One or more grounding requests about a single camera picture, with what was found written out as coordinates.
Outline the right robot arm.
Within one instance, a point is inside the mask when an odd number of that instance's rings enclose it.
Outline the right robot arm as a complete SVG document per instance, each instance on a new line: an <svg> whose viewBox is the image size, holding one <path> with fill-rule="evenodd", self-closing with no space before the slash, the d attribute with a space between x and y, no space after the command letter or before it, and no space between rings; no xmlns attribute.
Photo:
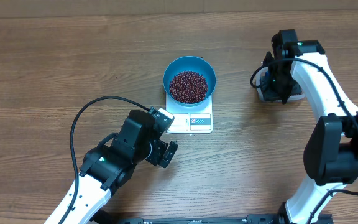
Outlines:
<svg viewBox="0 0 358 224"><path fill-rule="evenodd" d="M264 102L306 98L316 126L304 149L306 176L276 215L248 216L258 223L332 223L323 208L358 178L358 107L335 79L317 40L299 40L293 29L272 37L272 50L250 84Z"/></svg>

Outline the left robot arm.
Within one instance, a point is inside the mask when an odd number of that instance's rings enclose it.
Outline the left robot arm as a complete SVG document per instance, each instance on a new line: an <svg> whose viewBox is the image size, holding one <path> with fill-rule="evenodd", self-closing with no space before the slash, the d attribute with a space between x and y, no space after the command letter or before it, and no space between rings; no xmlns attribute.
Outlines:
<svg viewBox="0 0 358 224"><path fill-rule="evenodd" d="M163 108L130 111L119 133L106 136L88 151L74 181L47 223L107 223L100 209L133 175L136 165L146 160L166 168L178 145L165 143L161 135L174 116Z"/></svg>

